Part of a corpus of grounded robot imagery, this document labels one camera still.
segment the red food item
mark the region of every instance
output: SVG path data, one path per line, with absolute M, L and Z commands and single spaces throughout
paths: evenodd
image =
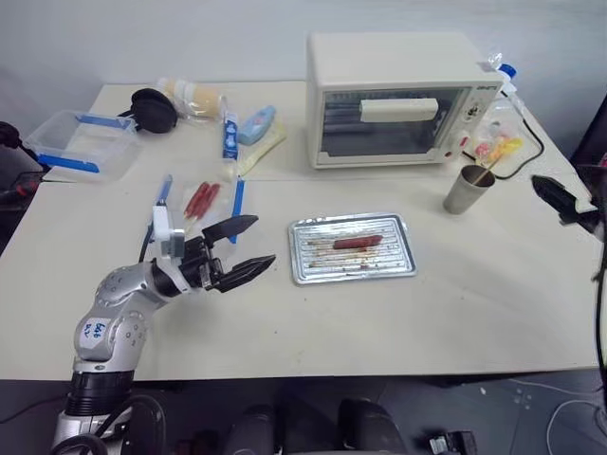
M 193 216 L 197 220 L 205 216 L 205 213 L 207 213 L 207 210 L 211 207 L 212 201 L 215 200 L 217 193 L 219 193 L 220 188 L 221 185 L 213 183 L 211 188 L 205 193 L 203 200 L 194 208 Z
M 196 206 L 204 199 L 210 187 L 211 185 L 209 185 L 209 182 L 203 182 L 200 184 L 198 190 L 196 190 L 192 196 L 192 199 L 190 199 L 188 207 L 186 207 L 185 211 L 183 212 L 183 214 L 186 215 L 186 218 L 190 218 L 193 215 Z
M 366 248 L 367 246 L 379 245 L 383 239 L 382 235 L 369 235 L 367 237 L 358 237 L 356 239 L 343 239 L 333 242 L 333 249 L 348 248 Z

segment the plastic container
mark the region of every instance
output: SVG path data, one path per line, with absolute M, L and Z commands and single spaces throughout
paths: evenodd
M 25 140 L 40 163 L 120 178 L 138 155 L 135 121 L 60 111 Z

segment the robotic arm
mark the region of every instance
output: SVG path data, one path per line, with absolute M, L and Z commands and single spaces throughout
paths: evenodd
M 98 431 L 128 399 L 156 310 L 193 289 L 227 292 L 250 282 L 272 264 L 275 256 L 265 256 L 224 273 L 220 260 L 212 255 L 215 242 L 245 231 L 255 221 L 257 217 L 252 215 L 232 217 L 185 242 L 183 229 L 172 226 L 166 207 L 154 207 L 156 257 L 120 267 L 105 277 L 92 308 L 76 327 L 71 391 L 59 415 L 53 453 L 64 453 L 56 450 L 68 438 Z M 121 453 L 130 415 L 131 409 L 126 409 L 104 430 L 102 438 L 109 453 Z

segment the stainless steel cup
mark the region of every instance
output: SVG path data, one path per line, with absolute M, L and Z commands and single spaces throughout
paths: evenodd
M 474 204 L 479 197 L 485 194 L 490 187 L 495 183 L 495 175 L 489 171 L 476 184 L 474 182 L 486 169 L 471 164 L 464 166 L 457 176 L 457 180 L 453 183 L 451 191 L 443 201 L 443 207 L 449 213 L 459 215 L 464 213 L 469 207 Z

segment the blue bottle cap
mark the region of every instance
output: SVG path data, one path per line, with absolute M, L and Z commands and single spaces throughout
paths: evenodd
M 498 69 L 510 76 L 510 79 L 513 79 L 514 76 L 516 76 L 516 69 L 514 69 L 514 66 L 510 66 L 509 64 L 502 64 Z

